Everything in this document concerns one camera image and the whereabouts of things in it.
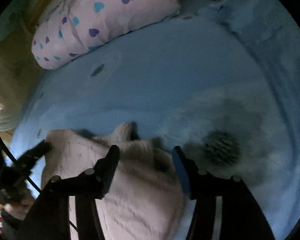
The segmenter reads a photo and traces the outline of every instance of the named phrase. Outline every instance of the blue bedsheet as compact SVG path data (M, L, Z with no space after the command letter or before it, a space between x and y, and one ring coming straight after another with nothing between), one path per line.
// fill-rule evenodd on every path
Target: blue bedsheet
M240 175L284 239L300 217L300 30L277 0L181 4L176 18L46 71L11 150L20 155L52 129L102 135L135 122L141 138L182 146L214 175ZM238 137L238 164L204 159L202 137L213 129ZM34 169L37 184L43 167L40 160Z

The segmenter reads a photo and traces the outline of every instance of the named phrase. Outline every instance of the bed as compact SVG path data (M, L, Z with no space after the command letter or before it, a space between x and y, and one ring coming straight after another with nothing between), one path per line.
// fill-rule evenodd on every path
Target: bed
M300 217L300 30L277 0L180 3L177 17L44 71L11 150L18 156L53 129L90 137L133 122L157 147L180 145L200 168L241 176L284 239ZM237 165L202 158L213 129L238 137ZM37 184L44 165L34 169ZM174 239L185 238L193 209L187 203Z

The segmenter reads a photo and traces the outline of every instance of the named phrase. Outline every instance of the black cable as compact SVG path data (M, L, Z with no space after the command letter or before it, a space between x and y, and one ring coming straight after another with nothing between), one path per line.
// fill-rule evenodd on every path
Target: black cable
M23 171L22 167L19 165L17 159L12 155L12 153L10 152L10 150L8 149L8 147L4 144L4 142L2 141L1 137L0 137L0 147L1 149L6 153L6 155L8 156L8 158L13 162L13 164L15 165L15 167L17 168L17 170L26 178L26 180L36 189L36 191L38 191L39 193L41 193L41 189L33 182L32 179L30 179L30 177ZM76 230L78 231L77 227L69 220L70 225Z

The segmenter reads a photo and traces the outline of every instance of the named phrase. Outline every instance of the pink pillowcase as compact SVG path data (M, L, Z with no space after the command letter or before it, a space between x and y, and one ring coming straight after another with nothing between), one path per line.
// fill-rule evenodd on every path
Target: pink pillowcase
M41 67L56 69L178 10L178 0L65 0L38 27L32 53Z

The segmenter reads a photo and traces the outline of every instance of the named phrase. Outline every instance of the pink blanket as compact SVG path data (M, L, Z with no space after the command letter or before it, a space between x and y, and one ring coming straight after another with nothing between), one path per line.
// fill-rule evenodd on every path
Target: pink blanket
M155 149L150 141L130 141L131 126L117 127L111 135L85 139L72 130L51 131L46 141L54 149L46 155L42 187L53 175L77 176L103 158L116 144L121 158L109 193L96 200L106 240L163 240L174 234L181 217L184 196L173 168L171 156ZM156 161L169 169L161 172ZM74 198L70 199L70 219L75 221ZM71 231L72 239L78 236Z

